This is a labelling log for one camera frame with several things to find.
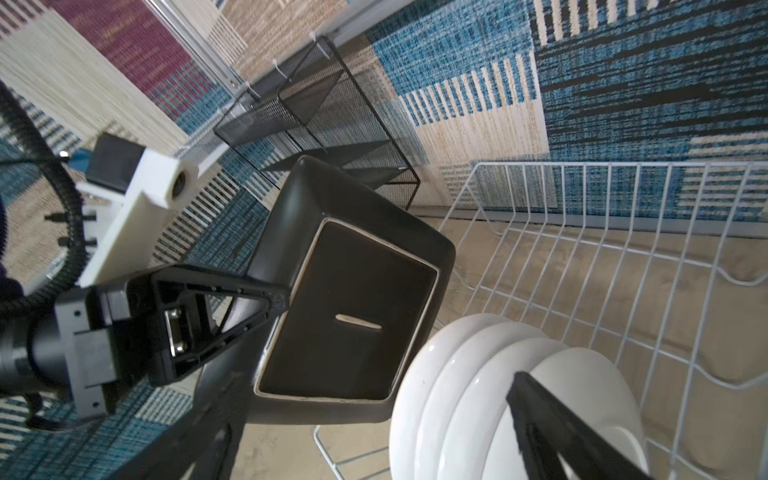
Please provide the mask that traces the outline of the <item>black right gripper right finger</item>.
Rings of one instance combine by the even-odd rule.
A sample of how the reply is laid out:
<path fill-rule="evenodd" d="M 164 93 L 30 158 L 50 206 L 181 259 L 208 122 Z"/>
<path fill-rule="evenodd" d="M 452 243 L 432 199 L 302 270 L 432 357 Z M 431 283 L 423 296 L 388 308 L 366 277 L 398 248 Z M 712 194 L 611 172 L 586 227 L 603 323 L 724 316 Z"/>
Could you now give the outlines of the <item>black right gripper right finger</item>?
<path fill-rule="evenodd" d="M 530 479 L 565 479 L 565 466 L 581 479 L 649 477 L 529 373 L 515 374 L 506 400 Z"/>

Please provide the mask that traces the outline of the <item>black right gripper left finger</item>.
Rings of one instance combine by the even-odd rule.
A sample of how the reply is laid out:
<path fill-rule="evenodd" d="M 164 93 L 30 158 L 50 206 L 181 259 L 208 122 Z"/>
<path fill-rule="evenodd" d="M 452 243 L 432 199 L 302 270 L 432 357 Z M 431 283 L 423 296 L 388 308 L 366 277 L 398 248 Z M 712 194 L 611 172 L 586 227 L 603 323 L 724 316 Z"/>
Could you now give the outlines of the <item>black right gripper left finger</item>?
<path fill-rule="evenodd" d="M 248 417 L 249 380 L 231 372 L 195 397 L 193 407 L 113 479 L 228 479 Z"/>

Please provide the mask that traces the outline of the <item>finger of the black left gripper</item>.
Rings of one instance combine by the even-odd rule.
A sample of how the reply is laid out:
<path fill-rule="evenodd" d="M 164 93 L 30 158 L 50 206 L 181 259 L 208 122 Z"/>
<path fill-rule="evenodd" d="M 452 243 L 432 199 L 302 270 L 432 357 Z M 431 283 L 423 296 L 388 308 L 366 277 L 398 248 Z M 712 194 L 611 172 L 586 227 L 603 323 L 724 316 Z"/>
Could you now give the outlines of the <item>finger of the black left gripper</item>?
<path fill-rule="evenodd" d="M 289 307 L 286 286 L 196 266 L 162 267 L 149 285 L 154 386 L 185 379 Z"/>

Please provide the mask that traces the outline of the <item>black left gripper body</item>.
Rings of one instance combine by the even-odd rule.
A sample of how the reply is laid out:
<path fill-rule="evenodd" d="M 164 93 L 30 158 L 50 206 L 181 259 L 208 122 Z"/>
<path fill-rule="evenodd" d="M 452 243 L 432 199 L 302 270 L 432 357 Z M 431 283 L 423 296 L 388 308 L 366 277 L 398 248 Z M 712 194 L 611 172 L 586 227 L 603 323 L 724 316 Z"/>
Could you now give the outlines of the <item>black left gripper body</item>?
<path fill-rule="evenodd" d="M 180 381 L 199 369 L 216 333 L 213 271 L 162 267 L 62 294 L 55 318 L 80 418 L 114 413 L 136 383 Z"/>

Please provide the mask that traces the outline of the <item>black square plate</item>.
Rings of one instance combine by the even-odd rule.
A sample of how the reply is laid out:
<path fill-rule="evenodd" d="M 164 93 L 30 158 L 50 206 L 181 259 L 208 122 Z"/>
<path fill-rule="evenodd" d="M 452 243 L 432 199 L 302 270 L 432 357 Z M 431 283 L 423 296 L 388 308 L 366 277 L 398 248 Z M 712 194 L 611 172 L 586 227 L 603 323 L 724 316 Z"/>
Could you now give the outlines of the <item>black square plate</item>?
<path fill-rule="evenodd" d="M 289 289 L 289 307 L 207 364 L 194 401 L 255 424 L 378 423 L 427 340 L 454 266 L 432 226 L 323 161 L 287 177 L 246 273 Z"/>

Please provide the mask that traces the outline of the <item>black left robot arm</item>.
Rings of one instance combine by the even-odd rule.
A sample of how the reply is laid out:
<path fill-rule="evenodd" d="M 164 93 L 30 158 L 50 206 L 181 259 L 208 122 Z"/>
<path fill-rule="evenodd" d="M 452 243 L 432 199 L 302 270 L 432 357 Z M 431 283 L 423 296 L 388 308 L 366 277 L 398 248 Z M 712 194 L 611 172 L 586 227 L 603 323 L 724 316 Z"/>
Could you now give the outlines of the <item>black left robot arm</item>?
<path fill-rule="evenodd" d="M 29 426 L 41 393 L 69 394 L 79 423 L 103 419 L 141 379 L 165 386 L 206 369 L 191 423 L 247 407 L 255 365 L 243 347 L 288 311 L 290 287 L 188 264 L 171 264 L 73 288 L 1 322 L 1 392 L 22 396 Z"/>

